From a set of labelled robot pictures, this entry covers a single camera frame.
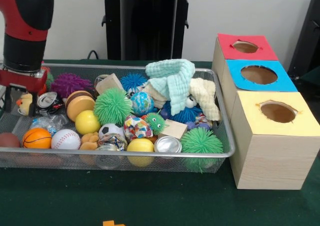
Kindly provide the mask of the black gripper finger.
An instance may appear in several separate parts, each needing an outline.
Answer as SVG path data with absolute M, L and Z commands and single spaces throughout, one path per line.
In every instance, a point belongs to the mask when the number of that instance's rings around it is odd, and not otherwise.
M 10 113 L 12 111 L 12 99 L 11 99 L 11 87 L 10 86 L 7 86 L 5 88 L 4 110 L 7 113 Z
M 30 92 L 30 94 L 32 95 L 32 102 L 30 104 L 30 117 L 34 117 L 37 112 L 38 93 Z

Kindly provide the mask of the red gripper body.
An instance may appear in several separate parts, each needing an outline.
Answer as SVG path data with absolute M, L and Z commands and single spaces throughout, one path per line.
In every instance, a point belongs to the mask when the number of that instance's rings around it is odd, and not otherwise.
M 0 70 L 0 85 L 10 88 L 15 87 L 30 93 L 41 91 L 47 81 L 47 72 L 44 69 L 36 73 L 21 73 L 11 70 Z

